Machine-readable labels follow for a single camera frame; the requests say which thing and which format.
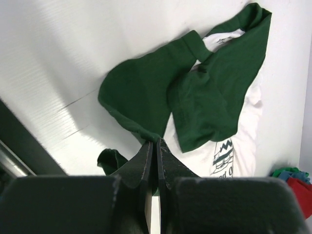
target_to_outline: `dark edge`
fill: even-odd
[[[1,99],[0,140],[36,175],[66,175]]]
[[[168,206],[167,206],[167,187],[161,156],[161,141],[162,139],[158,139],[157,141],[157,168],[158,168],[158,189],[160,202],[160,233],[165,234],[168,219],[168,211],[167,211]]]

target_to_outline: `white fabric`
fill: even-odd
[[[233,38],[243,35],[236,30],[231,33],[213,34],[204,38],[206,47],[215,52]],[[237,133],[222,142],[208,141],[199,148],[182,153],[173,115],[167,123],[164,139],[174,156],[201,177],[250,177],[255,172],[256,130],[262,114],[260,83],[261,70],[248,88],[239,116]]]

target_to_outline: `fabric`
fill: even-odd
[[[292,177],[287,180],[287,184],[294,192],[304,217],[309,218],[312,215],[312,185]]]
[[[103,81],[98,100],[122,127],[156,142],[164,135],[171,112],[166,95],[170,83],[210,53],[198,33],[191,31],[152,53],[119,64]]]
[[[296,167],[283,167],[283,168],[280,168],[280,169],[277,169],[275,170],[273,173],[272,173],[272,177],[279,177],[279,175],[283,172],[283,171],[287,171],[287,172],[293,172],[293,173],[298,173],[298,172],[301,172],[298,168]]]
[[[311,184],[310,178],[306,176],[305,172],[293,173],[293,172],[283,171],[278,176],[279,179],[282,179],[284,181],[287,181],[290,177],[300,179],[302,182],[305,182],[306,184]]]
[[[265,58],[270,20],[270,12],[249,4],[207,36],[237,29],[245,34],[211,54],[197,71],[174,81],[168,102],[182,152],[236,134],[245,94]]]
[[[252,177],[254,175],[256,131],[263,109],[260,89],[263,78],[262,70],[263,67],[247,90],[238,120],[237,133],[225,141],[208,141],[193,151],[182,153],[173,116],[170,115],[164,139],[173,155],[198,176],[229,178]],[[222,158],[230,150],[232,150],[231,154],[224,158],[224,161],[218,161],[218,156]]]
[[[103,168],[105,174],[109,176],[120,167],[122,167],[128,160],[122,156],[118,150],[105,149],[97,159],[97,165]]]

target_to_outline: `wrinkled cloth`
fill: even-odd
[[[287,180],[287,184],[294,192],[304,217],[309,218],[312,215],[312,185],[292,177]]]
[[[300,179],[302,182],[305,182],[306,184],[311,184],[310,178],[307,177],[306,172],[293,173],[293,172],[283,171],[278,176],[279,179],[282,179],[284,181],[287,181],[290,177]]]
[[[271,12],[248,4],[206,36],[241,29],[244,35],[213,53],[196,31],[113,68],[101,84],[100,104],[136,137],[154,143],[173,114],[183,153],[235,135],[246,92],[261,68]],[[225,44],[229,38],[222,38]],[[196,71],[190,71],[199,60]]]
[[[272,177],[278,178],[279,175],[280,175],[283,171],[293,172],[293,173],[302,172],[302,171],[300,171],[300,170],[299,170],[298,168],[296,168],[296,167],[283,167],[283,168],[280,168],[280,169],[278,169],[278,170],[275,170],[271,176],[272,176]]]

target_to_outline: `white surface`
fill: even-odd
[[[259,0],[273,12],[256,175],[298,164],[311,42],[310,0]],[[98,154],[139,149],[98,104],[105,74],[190,29],[204,36],[246,0],[2,0],[0,97],[72,175],[102,174]]]
[[[312,44],[310,51],[309,74],[307,84],[306,105],[304,110],[303,130],[299,168],[312,175]],[[312,216],[307,219],[307,224],[312,232]]]

